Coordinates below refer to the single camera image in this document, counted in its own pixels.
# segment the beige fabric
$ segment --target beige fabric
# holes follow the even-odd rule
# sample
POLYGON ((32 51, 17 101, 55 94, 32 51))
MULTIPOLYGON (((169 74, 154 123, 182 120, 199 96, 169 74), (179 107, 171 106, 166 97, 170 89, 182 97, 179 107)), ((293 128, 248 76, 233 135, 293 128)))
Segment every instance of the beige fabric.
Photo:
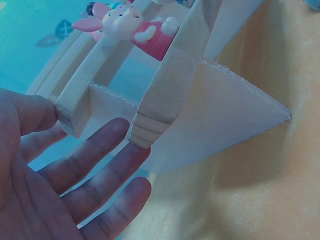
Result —
POLYGON ((265 0, 218 62, 292 121, 153 181, 125 240, 320 239, 320 12, 265 0))

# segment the hand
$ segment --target hand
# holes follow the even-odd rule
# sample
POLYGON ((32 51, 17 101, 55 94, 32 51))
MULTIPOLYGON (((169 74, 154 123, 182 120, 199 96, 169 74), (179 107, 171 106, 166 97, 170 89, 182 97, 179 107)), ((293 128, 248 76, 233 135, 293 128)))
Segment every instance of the hand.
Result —
POLYGON ((134 179, 109 209, 80 229, 77 224, 112 196, 150 149, 129 143, 96 176, 60 197, 124 139, 129 123, 112 120, 70 155, 35 172, 27 164, 66 136, 56 122, 55 107, 44 98, 0 89, 1 239, 113 240, 146 203, 146 179, 134 179))

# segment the rabbit figurine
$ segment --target rabbit figurine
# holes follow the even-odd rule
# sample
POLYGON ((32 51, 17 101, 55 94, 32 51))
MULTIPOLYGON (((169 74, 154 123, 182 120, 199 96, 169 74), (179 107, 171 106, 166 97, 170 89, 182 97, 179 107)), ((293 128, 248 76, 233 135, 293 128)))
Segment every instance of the rabbit figurine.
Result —
POLYGON ((165 21, 160 18, 146 21, 134 6, 119 5, 111 9, 96 2, 92 12, 95 18, 81 19, 72 27, 87 33, 102 30, 112 38, 131 41, 158 61, 163 60, 180 28, 180 23, 173 17, 165 21))

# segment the finger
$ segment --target finger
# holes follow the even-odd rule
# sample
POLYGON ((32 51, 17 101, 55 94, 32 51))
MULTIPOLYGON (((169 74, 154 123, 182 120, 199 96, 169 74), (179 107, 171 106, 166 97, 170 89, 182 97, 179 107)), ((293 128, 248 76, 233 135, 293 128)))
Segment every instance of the finger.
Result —
POLYGON ((32 132, 21 138, 20 154, 26 163, 42 154, 52 144, 65 138, 67 134, 59 123, 54 127, 40 132, 32 132))
POLYGON ((40 171, 52 188, 60 195, 80 182, 91 169, 125 138, 130 124, 122 118, 116 118, 67 157, 57 160, 40 171))
POLYGON ((16 110, 21 136, 50 129, 57 121, 55 105, 42 96, 0 89, 0 100, 16 110))
POLYGON ((61 199, 76 224, 99 209, 141 166, 150 149, 132 143, 124 147, 97 175, 61 199))
POLYGON ((80 228, 84 239, 114 240, 141 212, 151 193, 145 178, 135 178, 103 213, 80 228))

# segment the pink outfit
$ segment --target pink outfit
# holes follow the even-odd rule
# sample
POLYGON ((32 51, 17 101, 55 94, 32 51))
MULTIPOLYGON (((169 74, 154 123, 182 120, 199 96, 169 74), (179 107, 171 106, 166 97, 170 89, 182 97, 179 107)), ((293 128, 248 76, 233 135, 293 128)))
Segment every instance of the pink outfit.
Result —
POLYGON ((161 21, 143 21, 142 24, 138 27, 138 29, 134 32, 137 33, 144 33, 150 26, 156 26, 156 32, 152 39, 146 42, 136 42, 133 38, 131 42, 135 44, 138 48, 140 48, 145 53, 149 54, 151 57, 157 59, 158 61, 162 61, 164 56, 167 53, 168 48, 170 47, 172 41, 175 38, 175 35, 170 36, 164 34, 161 31, 162 26, 161 21))

